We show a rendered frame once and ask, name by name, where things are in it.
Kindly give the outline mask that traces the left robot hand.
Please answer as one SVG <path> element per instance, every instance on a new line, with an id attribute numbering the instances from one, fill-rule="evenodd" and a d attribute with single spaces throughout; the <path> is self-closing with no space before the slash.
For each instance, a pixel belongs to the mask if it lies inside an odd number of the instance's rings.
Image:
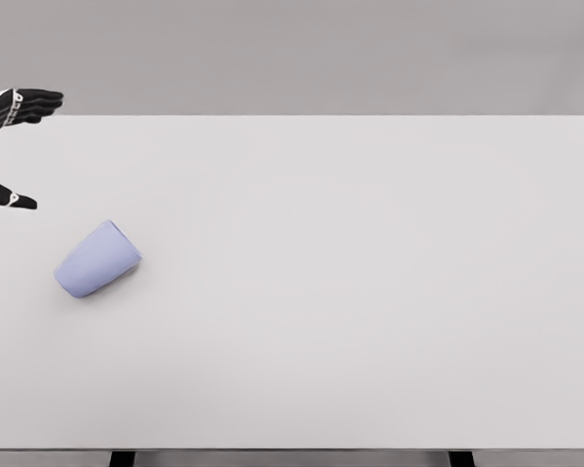
<path id="1" fill-rule="evenodd" d="M 0 90 L 0 130 L 20 124 L 39 124 L 63 104 L 59 91 L 38 89 Z M 36 210 L 37 201 L 21 195 L 0 183 L 0 206 Z"/>

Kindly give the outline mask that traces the light purple cup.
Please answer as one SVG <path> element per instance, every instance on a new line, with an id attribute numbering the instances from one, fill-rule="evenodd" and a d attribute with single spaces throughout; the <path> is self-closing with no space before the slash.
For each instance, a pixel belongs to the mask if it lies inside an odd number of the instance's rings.
<path id="1" fill-rule="evenodd" d="M 54 276 L 69 295 L 81 299 L 115 281 L 142 259 L 127 235 L 106 220 L 67 254 Z"/>

